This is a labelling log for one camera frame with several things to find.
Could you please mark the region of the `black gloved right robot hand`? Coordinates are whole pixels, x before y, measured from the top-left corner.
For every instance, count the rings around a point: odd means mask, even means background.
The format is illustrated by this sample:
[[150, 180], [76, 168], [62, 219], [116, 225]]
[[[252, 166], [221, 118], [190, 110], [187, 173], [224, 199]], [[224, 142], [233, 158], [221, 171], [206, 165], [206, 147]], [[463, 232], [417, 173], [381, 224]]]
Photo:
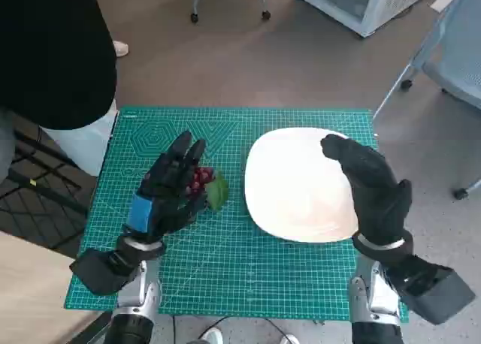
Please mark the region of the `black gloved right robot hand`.
[[328, 134], [320, 144], [349, 180], [358, 232], [377, 246], [399, 241], [412, 204], [411, 181], [397, 180], [383, 155], [352, 139]]

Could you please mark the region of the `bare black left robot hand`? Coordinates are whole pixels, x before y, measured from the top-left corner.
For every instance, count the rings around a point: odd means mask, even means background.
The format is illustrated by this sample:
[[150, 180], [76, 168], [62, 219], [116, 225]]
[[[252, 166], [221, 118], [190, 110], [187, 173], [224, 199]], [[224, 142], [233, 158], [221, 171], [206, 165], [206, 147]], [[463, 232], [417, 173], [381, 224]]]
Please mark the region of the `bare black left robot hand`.
[[192, 184], [206, 142], [191, 141], [190, 131], [181, 133], [144, 175], [132, 198], [126, 234], [153, 243], [194, 222], [204, 210], [207, 194]]

